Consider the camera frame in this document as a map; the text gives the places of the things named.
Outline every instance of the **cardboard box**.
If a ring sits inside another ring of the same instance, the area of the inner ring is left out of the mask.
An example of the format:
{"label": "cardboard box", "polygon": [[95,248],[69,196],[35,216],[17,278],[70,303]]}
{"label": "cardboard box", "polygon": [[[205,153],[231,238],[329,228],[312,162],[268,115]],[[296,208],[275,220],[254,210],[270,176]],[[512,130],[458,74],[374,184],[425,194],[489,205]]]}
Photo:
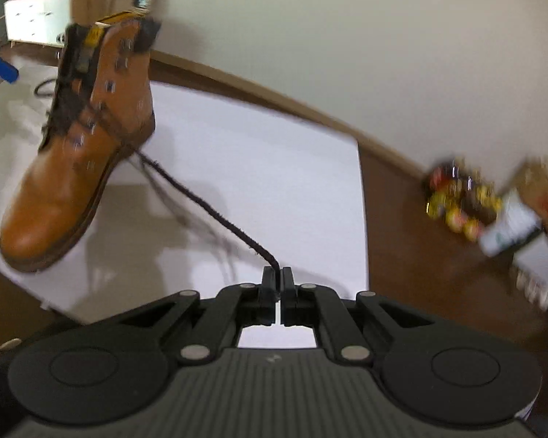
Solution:
{"label": "cardboard box", "polygon": [[548,232],[548,170],[539,161],[527,162],[520,170],[515,185],[522,202],[542,219]]}

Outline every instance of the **boot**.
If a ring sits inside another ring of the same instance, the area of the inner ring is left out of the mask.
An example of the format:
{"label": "boot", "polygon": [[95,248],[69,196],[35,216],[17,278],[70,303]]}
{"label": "boot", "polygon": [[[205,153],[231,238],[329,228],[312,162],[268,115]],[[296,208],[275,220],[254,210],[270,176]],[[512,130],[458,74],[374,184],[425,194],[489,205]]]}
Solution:
{"label": "boot", "polygon": [[63,257],[112,170],[152,135],[148,63],[159,28],[135,17],[67,29],[43,141],[2,219],[0,253],[13,269],[36,272]]}

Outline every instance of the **boot heel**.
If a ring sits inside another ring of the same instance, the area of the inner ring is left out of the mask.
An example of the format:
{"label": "boot heel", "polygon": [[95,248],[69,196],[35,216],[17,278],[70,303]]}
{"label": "boot heel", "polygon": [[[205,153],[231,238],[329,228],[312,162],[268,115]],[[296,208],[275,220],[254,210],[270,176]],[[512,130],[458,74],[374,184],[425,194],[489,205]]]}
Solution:
{"label": "boot heel", "polygon": [[[136,148],[140,148],[154,133],[156,128],[156,122],[154,120],[154,114],[150,116],[148,121],[142,126],[140,130],[130,136],[130,142]],[[126,146],[120,149],[120,159],[129,158],[134,153],[134,150]]]}

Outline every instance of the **shoelace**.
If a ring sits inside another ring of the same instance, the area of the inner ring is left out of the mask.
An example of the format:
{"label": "shoelace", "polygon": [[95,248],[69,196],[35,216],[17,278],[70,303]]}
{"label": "shoelace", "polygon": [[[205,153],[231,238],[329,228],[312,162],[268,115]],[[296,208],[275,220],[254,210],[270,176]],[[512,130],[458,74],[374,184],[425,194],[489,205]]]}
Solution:
{"label": "shoelace", "polygon": [[[64,134],[66,135],[66,131],[74,122],[81,124],[84,128],[86,128],[86,130],[91,130],[91,125],[80,122],[78,119],[78,115],[81,112],[82,108],[87,107],[92,113],[97,124],[99,124],[109,135],[117,139],[121,146],[126,146],[130,148],[138,156],[140,160],[140,165],[143,169],[145,169],[146,166],[149,166],[150,168],[155,170],[156,173],[160,174],[160,176],[163,177],[174,189],[176,189],[181,194],[197,204],[206,213],[208,213],[209,216],[219,222],[238,239],[243,241],[248,247],[253,249],[258,255],[260,255],[260,257],[266,260],[274,270],[276,290],[280,291],[280,265],[274,255],[272,255],[257,241],[247,235],[234,223],[229,222],[229,220],[225,219],[225,217],[223,217],[218,211],[216,211],[202,197],[197,196],[193,193],[193,191],[190,191],[185,185],[181,184],[171,175],[169,175],[158,162],[154,161],[153,159],[142,153],[137,146],[129,141],[128,134],[126,133],[126,131],[124,131],[120,122],[114,116],[114,114],[107,109],[105,104],[102,104],[100,109],[96,109],[94,106],[92,106],[91,102],[86,97],[71,90],[71,88],[69,87],[70,81],[64,80],[62,78],[48,78],[47,80],[42,81],[38,86],[35,87],[34,95],[41,99],[52,97],[54,95],[53,92],[40,92],[40,90],[47,84],[53,82],[58,82],[60,85],[59,93],[57,94],[57,96],[60,97],[60,100],[57,103],[56,111],[49,114],[49,121],[47,122],[45,127],[43,127],[43,130],[52,129],[59,134],[63,134],[62,132],[65,131]],[[114,125],[116,125],[115,127],[113,127],[111,123],[109,123],[102,117],[102,112],[104,111],[106,116],[112,120],[112,123]]]}

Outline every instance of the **boot sole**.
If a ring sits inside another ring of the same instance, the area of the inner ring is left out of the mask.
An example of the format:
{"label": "boot sole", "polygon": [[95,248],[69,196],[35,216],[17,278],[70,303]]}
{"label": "boot sole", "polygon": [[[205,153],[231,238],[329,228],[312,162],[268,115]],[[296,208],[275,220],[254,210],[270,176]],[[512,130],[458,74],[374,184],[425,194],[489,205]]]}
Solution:
{"label": "boot sole", "polygon": [[[148,123],[146,123],[146,126],[133,136],[131,142],[136,147],[141,147],[152,136],[155,128],[156,124],[153,114]],[[114,168],[118,165],[118,163],[120,163],[120,161],[129,158],[133,153],[134,151],[128,147],[118,148],[114,152],[107,163],[103,175],[99,180],[98,187],[89,201],[87,208],[80,217],[79,222],[68,232],[66,237],[57,241],[53,247],[51,247],[40,257],[28,258],[22,261],[18,258],[8,257],[8,255],[5,255],[0,249],[0,254],[2,255],[2,258],[4,258],[4,261],[19,272],[36,273],[41,270],[48,269],[51,265],[61,260],[75,246],[75,244],[79,242],[80,238],[83,237],[83,234],[92,223],[92,220],[94,220],[94,216],[98,210],[99,202],[102,199],[102,194],[106,187],[107,180],[112,171],[114,171]]]}

